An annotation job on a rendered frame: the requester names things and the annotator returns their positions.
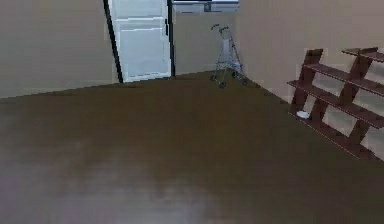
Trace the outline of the grey wheeled walker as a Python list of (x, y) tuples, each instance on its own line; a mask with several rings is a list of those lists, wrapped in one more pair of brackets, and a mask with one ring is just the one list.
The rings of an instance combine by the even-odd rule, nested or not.
[(218, 87), (223, 89), (226, 87), (227, 71), (230, 70), (233, 79), (238, 79), (242, 85), (247, 85), (248, 78), (244, 74), (243, 63), (240, 60), (230, 27), (214, 24), (211, 30), (216, 30), (220, 34), (221, 45), (210, 80), (217, 82)]

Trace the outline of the white room door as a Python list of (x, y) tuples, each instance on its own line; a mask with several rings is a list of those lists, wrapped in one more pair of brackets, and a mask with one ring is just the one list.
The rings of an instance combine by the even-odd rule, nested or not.
[(169, 0), (105, 0), (105, 6), (120, 82), (170, 78)]

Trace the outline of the dark framed window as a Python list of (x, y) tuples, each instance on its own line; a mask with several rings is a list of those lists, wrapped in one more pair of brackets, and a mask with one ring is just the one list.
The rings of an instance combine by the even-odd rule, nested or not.
[(180, 13), (236, 11), (240, 0), (171, 0), (172, 7)]

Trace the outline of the dark brown wooden shelf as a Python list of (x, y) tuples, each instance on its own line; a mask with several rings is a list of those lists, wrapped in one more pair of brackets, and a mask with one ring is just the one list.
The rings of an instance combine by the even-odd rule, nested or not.
[[(288, 82), (288, 85), (295, 88), (289, 113), (358, 159), (379, 160), (379, 157), (361, 142), (370, 127), (384, 128), (384, 116), (355, 104), (354, 99), (359, 90), (384, 98), (384, 85), (365, 78), (373, 62), (384, 63), (384, 53), (379, 52), (377, 47), (344, 49), (343, 53), (355, 57), (349, 72), (322, 64), (322, 49), (310, 49), (306, 52), (299, 79)], [(342, 82), (344, 86), (340, 95), (316, 87), (313, 84), (316, 73)], [(329, 106), (356, 119), (349, 135), (342, 134), (323, 121)], [(296, 115), (298, 111), (306, 111), (310, 117), (300, 118)]]

